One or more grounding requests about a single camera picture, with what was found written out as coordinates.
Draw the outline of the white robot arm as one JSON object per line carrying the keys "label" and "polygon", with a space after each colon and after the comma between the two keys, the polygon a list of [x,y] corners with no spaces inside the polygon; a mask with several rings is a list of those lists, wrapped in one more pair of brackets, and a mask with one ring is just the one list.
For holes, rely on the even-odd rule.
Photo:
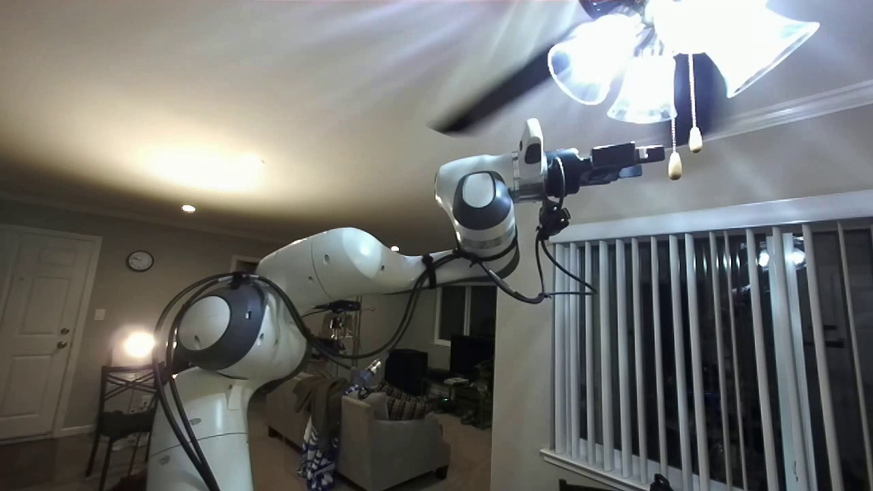
{"label": "white robot arm", "polygon": [[519,264],[520,203],[545,214],[541,231],[567,225],[561,200],[660,160],[662,148],[634,143],[548,151],[523,143],[511,154],[448,160],[437,171],[437,204],[452,245],[400,255],[365,230],[336,226],[291,241],[249,272],[212,272],[158,315],[166,332],[155,369],[155,417],[147,491],[254,491],[249,403],[304,369],[317,350],[304,316],[364,294],[455,282],[500,282]]}

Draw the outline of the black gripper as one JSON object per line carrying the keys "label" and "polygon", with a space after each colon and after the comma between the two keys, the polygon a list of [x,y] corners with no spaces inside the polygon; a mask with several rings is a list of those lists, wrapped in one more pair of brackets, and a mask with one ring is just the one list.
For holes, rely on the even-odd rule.
{"label": "black gripper", "polygon": [[580,155],[575,148],[552,151],[545,155],[545,193],[567,196],[585,185],[606,185],[619,178],[636,174],[642,160],[666,160],[662,144],[606,144]]}

